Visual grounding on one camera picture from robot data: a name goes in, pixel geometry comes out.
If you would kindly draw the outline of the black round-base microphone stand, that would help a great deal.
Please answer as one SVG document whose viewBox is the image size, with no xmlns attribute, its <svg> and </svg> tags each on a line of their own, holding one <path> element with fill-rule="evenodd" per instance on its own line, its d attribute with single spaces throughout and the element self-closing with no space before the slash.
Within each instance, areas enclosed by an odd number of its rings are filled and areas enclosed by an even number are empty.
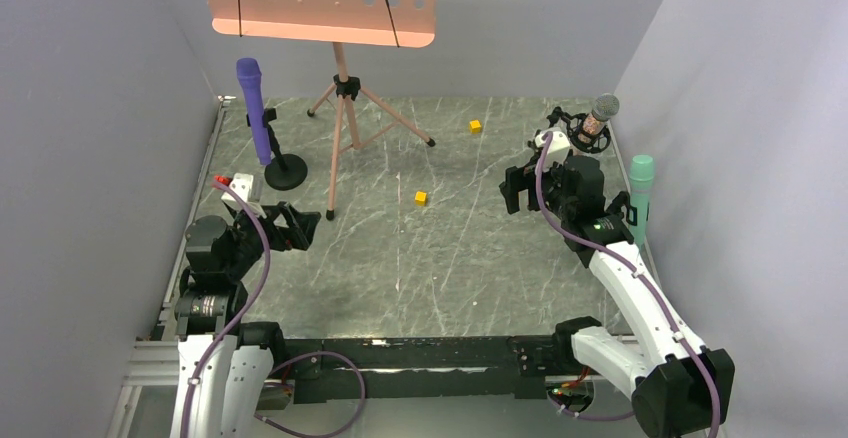
<svg viewBox="0 0 848 438">
<path fill-rule="evenodd" d="M 308 167 L 298 155 L 283 153 L 271 122 L 277 118 L 275 108 L 265 108 L 263 121 L 268 133 L 272 153 L 271 163 L 264 169 L 266 183 L 278 191 L 292 190 L 300 186 L 307 178 Z"/>
</svg>

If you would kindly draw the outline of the black tripod shock-mount stand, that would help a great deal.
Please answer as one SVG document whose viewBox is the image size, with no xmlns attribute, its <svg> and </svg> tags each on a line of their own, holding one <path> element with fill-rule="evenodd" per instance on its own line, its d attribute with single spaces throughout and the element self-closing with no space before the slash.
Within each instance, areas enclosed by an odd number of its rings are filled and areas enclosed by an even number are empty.
<svg viewBox="0 0 848 438">
<path fill-rule="evenodd" d="M 575 136 L 578 132 L 579 125 L 581 124 L 582 120 L 586 117 L 586 115 L 588 113 L 579 113 L 579 114 L 572 115 L 572 114 L 565 112 L 561 107 L 555 107 L 553 109 L 553 111 L 547 117 L 548 123 L 549 123 L 548 128 L 559 127 L 569 138 L 569 140 L 571 142 L 571 153 L 570 153 L 569 156 L 572 156 L 575 152 L 577 152 L 578 154 L 598 154 L 598 153 L 584 152 L 582 149 L 579 148 L 578 145 L 576 145 L 574 143 L 574 138 L 575 138 Z M 538 150 L 534 146 L 534 143 L 533 143 L 534 137 L 528 141 L 528 146 L 534 151 L 535 157 L 538 158 L 540 156 L 541 150 Z"/>
</svg>

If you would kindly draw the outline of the teal green microphone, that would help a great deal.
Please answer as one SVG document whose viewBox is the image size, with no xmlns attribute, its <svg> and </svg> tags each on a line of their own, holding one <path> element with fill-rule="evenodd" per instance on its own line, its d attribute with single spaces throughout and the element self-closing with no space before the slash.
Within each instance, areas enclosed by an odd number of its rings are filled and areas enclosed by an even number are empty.
<svg viewBox="0 0 848 438">
<path fill-rule="evenodd" d="M 650 213 L 650 198 L 655 178 L 655 162 L 650 155 L 636 155 L 628 170 L 630 205 L 634 210 L 631 234 L 637 246 L 642 247 L 646 239 Z"/>
</svg>

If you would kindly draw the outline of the purple microphone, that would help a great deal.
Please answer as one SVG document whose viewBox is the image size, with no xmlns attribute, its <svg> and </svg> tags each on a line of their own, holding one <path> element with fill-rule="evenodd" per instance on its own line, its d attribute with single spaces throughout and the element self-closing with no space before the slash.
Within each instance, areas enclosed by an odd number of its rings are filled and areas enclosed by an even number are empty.
<svg viewBox="0 0 848 438">
<path fill-rule="evenodd" d="M 244 95 L 248 124 L 258 161 L 262 166 L 267 166 L 272 161 L 272 150 L 264 119 L 265 108 L 261 90 L 262 73 L 257 60 L 250 57 L 238 59 L 236 74 Z"/>
</svg>

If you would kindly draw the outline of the black clip stand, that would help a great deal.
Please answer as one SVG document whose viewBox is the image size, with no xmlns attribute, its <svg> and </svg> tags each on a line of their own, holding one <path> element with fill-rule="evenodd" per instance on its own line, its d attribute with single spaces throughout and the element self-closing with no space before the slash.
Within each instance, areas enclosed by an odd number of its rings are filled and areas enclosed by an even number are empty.
<svg viewBox="0 0 848 438">
<path fill-rule="evenodd" d="M 621 191 L 612 199 L 606 209 L 608 214 L 618 216 L 628 225 L 635 225 L 637 211 L 631 205 L 631 195 L 628 191 Z"/>
</svg>

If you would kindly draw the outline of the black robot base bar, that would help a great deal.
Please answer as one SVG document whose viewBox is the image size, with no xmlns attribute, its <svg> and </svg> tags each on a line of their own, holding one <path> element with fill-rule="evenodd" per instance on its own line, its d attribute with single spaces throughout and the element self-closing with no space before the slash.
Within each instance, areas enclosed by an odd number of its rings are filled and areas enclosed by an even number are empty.
<svg viewBox="0 0 848 438">
<path fill-rule="evenodd" d="M 285 339 L 252 328 L 237 339 L 271 352 L 270 378 L 291 385 L 297 404 L 360 396 L 543 399 L 587 374 L 552 335 Z"/>
</svg>

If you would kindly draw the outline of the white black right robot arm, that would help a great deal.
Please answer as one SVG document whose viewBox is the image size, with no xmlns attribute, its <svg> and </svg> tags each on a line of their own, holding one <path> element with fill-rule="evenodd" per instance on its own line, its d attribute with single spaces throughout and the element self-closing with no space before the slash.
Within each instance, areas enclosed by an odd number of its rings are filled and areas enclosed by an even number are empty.
<svg viewBox="0 0 848 438">
<path fill-rule="evenodd" d="M 649 437 L 704 431 L 716 436 L 726 419 L 735 373 L 723 349 L 710 349 L 683 322 L 644 266 L 631 233 L 637 209 L 627 192 L 603 194 L 604 174 L 589 156 L 547 157 L 537 152 L 524 166 L 506 169 L 500 192 L 509 213 L 540 213 L 616 301 L 637 340 L 630 348 L 590 316 L 560 322 L 549 336 L 390 339 L 367 345 L 357 364 L 386 367 L 423 349 L 426 367 L 438 356 L 470 365 L 512 357 L 517 371 L 536 379 L 548 398 L 561 401 L 554 376 L 590 370 L 631 401 L 631 414 Z"/>
</svg>

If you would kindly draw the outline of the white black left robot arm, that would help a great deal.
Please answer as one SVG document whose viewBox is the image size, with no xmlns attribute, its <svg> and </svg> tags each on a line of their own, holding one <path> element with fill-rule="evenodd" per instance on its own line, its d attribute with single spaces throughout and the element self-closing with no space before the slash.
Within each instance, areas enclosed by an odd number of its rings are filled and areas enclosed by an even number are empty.
<svg viewBox="0 0 848 438">
<path fill-rule="evenodd" d="M 284 203 L 259 208 L 262 243 L 254 222 L 229 206 L 232 219 L 201 217 L 186 230 L 188 261 L 179 282 L 178 390 L 173 437 L 244 437 L 264 382 L 288 357 L 276 322 L 241 320 L 249 295 L 242 282 L 267 248 L 300 243 L 296 211 Z"/>
</svg>

